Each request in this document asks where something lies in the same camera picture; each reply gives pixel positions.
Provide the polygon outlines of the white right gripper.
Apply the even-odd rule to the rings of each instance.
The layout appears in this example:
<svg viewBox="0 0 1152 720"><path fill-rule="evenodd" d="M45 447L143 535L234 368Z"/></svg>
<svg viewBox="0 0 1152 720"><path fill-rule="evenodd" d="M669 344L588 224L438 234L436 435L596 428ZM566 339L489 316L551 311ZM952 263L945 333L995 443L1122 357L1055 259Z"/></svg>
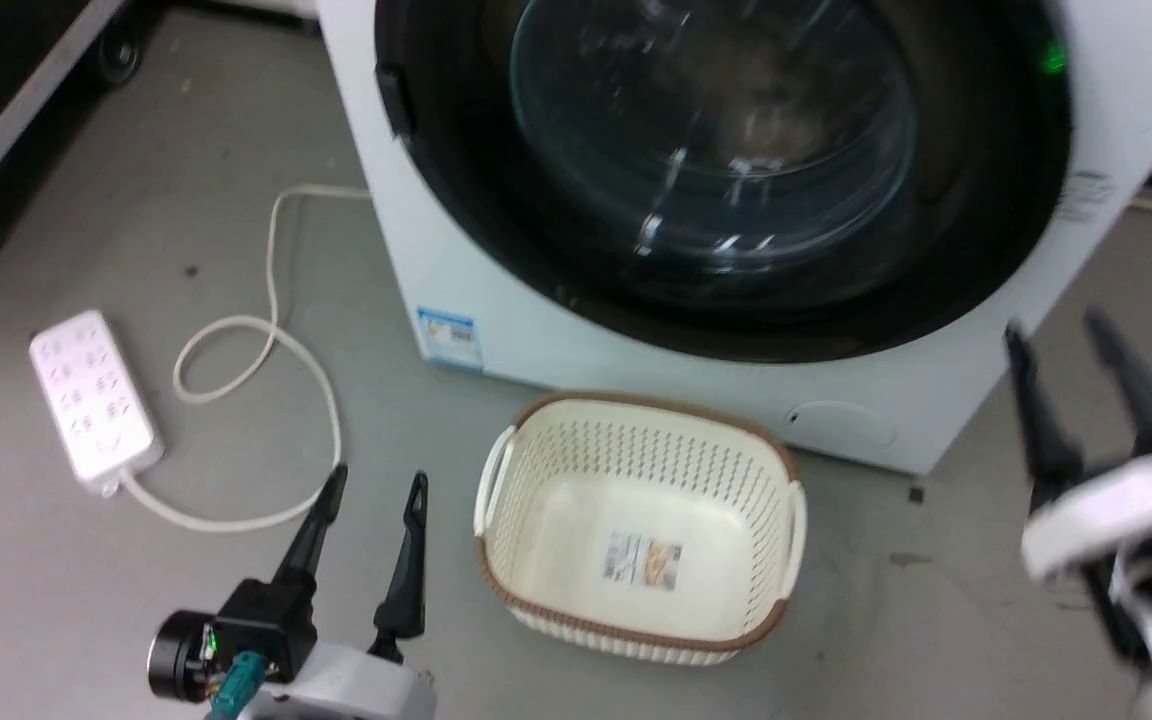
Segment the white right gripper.
<svg viewBox="0 0 1152 720"><path fill-rule="evenodd" d="M1084 323L1135 433L1132 455L1100 469L1084 464L1082 448L1061 429L1020 323L1005 329L1007 374L1030 482L1020 556L1037 584L1152 541L1152 370L1111 314L1091 306Z"/></svg>

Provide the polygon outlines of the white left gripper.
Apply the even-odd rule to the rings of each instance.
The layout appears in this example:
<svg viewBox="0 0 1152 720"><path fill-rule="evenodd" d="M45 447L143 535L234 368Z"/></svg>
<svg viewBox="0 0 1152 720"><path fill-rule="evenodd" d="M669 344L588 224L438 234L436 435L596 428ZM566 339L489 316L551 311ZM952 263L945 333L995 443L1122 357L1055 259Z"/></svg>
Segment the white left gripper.
<svg viewBox="0 0 1152 720"><path fill-rule="evenodd" d="M429 675L406 665L402 641L426 629L429 475L417 471L403 511L404 537L372 626L371 646L324 643L314 628L316 571L348 480L340 462L308 509L271 583L243 582L215 623L218 652L253 651L268 676L238 720L435 720Z"/></svg>

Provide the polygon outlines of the white front-load washing machine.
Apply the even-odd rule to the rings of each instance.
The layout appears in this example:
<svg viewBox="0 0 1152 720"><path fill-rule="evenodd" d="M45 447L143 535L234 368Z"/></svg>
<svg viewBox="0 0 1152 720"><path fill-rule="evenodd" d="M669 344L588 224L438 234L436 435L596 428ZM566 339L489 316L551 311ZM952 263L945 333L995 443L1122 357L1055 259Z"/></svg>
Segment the white front-load washing machine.
<svg viewBox="0 0 1152 720"><path fill-rule="evenodd" d="M1068 17L1069 168L1048 228L1000 290L929 336L876 354L805 364L695 356L590 323L477 247L392 131L376 81L376 0L316 5L414 333L416 306L471 316L485 376L670 397L755 420L787 445L791 407L870 407L896 425L887 450L817 452L904 473L929 473L941 460L1005 373L1006 324L1043 323L1152 173L1152 0L1059 0Z"/></svg>

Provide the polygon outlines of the black round glass washer door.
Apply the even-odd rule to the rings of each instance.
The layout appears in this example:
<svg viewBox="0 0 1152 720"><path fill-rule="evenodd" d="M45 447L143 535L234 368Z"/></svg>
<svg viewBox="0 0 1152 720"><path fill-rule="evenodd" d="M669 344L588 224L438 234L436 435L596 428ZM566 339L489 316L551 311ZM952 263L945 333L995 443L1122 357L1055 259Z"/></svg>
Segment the black round glass washer door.
<svg viewBox="0 0 1152 720"><path fill-rule="evenodd" d="M1073 150L1059 0L376 0L435 200L626 338L805 364L929 336L1034 251Z"/></svg>

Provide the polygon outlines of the cream plastic laundry basket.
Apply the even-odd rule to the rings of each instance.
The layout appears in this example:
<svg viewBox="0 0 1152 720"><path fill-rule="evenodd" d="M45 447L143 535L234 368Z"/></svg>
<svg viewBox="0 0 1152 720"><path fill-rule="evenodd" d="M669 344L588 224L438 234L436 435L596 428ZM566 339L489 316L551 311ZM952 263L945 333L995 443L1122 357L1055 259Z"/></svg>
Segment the cream plastic laundry basket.
<svg viewBox="0 0 1152 720"><path fill-rule="evenodd" d="M614 530L684 546L675 591L602 579ZM662 397L562 392L500 433L472 511L483 579L521 624L611 655L704 667L767 638L806 550L786 447Z"/></svg>

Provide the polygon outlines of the blue energy label sticker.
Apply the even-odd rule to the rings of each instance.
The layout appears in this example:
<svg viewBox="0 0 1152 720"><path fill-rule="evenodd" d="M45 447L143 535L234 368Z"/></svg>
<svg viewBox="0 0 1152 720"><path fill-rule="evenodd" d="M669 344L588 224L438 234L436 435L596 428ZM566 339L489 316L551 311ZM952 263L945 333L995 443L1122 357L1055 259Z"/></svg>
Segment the blue energy label sticker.
<svg viewBox="0 0 1152 720"><path fill-rule="evenodd" d="M430 363L483 373L483 347L471 316L416 306L415 334Z"/></svg>

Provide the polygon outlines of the paper label inside basket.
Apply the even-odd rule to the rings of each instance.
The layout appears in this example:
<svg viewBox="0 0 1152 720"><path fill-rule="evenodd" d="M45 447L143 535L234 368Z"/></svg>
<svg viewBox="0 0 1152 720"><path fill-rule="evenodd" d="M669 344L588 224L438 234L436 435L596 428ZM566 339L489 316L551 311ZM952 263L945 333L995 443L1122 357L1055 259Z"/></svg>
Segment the paper label inside basket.
<svg viewBox="0 0 1152 720"><path fill-rule="evenodd" d="M684 546L643 533L614 530L602 559L602 579L673 592Z"/></svg>

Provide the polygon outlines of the white power strip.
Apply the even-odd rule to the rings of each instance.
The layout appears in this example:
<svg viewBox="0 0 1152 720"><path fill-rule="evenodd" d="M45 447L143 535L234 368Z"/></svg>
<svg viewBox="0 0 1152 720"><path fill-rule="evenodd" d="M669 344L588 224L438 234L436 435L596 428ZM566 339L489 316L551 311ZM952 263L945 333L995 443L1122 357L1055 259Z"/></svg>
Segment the white power strip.
<svg viewBox="0 0 1152 720"><path fill-rule="evenodd" d="M162 437L100 310L36 333L28 357L71 473L91 495L116 495L162 457Z"/></svg>

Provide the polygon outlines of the black caster wheel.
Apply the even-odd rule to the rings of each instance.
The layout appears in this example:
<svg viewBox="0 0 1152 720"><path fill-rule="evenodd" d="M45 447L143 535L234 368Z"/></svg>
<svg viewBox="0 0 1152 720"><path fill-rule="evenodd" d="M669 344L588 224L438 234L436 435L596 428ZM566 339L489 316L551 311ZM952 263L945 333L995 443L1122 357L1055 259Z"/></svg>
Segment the black caster wheel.
<svg viewBox="0 0 1152 720"><path fill-rule="evenodd" d="M106 29L91 47L93 81L103 88L122 88L131 82L145 59L141 35L124 29Z"/></svg>

